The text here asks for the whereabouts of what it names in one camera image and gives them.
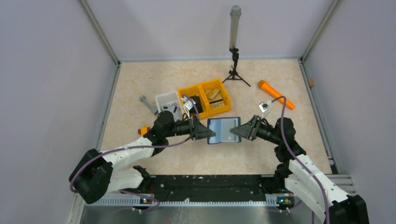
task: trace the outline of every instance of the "white wall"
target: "white wall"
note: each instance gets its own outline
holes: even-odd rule
[[[394,223],[396,1],[343,1],[308,59],[341,171],[370,222]]]
[[[88,0],[120,60],[231,58],[240,5],[241,58],[300,57],[331,0]]]
[[[0,3],[0,223],[64,223],[115,67],[76,0]]]

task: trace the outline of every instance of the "tabletop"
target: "tabletop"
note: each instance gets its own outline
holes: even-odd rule
[[[141,126],[153,125],[156,117],[140,102],[141,95],[156,105],[156,95],[215,78],[225,79],[231,64],[231,60],[122,63],[100,150],[133,142],[140,137]],[[251,87],[242,81],[224,82],[232,109],[209,118],[240,117],[244,124],[253,115],[261,115],[258,104],[273,99],[257,86],[260,80],[265,80],[296,106],[294,110],[286,108],[285,111],[285,117],[293,120],[296,141],[319,169],[331,173],[297,59],[239,60],[237,71]],[[281,103],[272,105],[266,117],[270,124],[275,124],[281,110]],[[200,121],[207,125],[207,119]],[[186,137],[168,138],[169,144]],[[280,164],[275,157],[275,147],[261,139],[215,145],[208,145],[206,139],[190,140],[131,166],[140,165],[152,175],[273,174]]]

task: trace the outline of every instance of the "white plastic container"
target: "white plastic container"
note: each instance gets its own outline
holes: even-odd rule
[[[180,102],[179,94],[177,93],[177,91],[172,91],[161,95],[157,95],[156,104],[159,112],[164,110],[164,106],[169,106],[169,105],[176,106],[177,107],[176,110],[171,111],[173,113],[173,118],[175,119],[175,121],[181,120],[183,118],[182,104]]]

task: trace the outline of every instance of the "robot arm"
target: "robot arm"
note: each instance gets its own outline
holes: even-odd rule
[[[272,127],[263,116],[255,115],[247,123],[231,129],[231,132],[245,139],[257,137],[270,141],[275,148],[277,159],[281,162],[275,171],[275,188],[287,189],[298,196],[321,220],[325,221],[325,201],[318,183],[325,190],[329,204],[330,223],[332,224],[368,224],[366,203],[359,196],[351,196],[340,189],[311,161],[306,152],[294,139],[296,130],[289,118],[283,118],[284,134],[288,145],[297,158],[312,172],[311,174],[294,159],[288,151],[281,136],[280,119]]]
[[[169,145],[167,137],[177,135],[190,135],[192,139],[202,139],[216,134],[201,123],[188,119],[174,121],[169,111],[161,112],[154,122],[154,126],[143,137],[123,145],[125,149],[103,155],[86,167],[76,177],[73,187],[82,196],[87,204],[99,200],[104,194],[120,189],[137,188],[144,179],[145,172],[141,167],[120,171],[122,167],[142,158],[154,156],[162,152]],[[71,182],[75,174],[90,159],[100,155],[96,149],[91,149],[81,159],[69,177]]]

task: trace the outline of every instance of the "orange flashlight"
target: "orange flashlight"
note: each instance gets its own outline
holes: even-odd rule
[[[259,81],[259,88],[266,91],[269,95],[271,95],[273,98],[280,97],[281,94],[276,91],[274,88],[272,88],[266,81],[260,80]],[[279,99],[279,102],[283,104],[283,98]],[[292,104],[288,99],[286,100],[286,107],[293,110],[296,106]]]

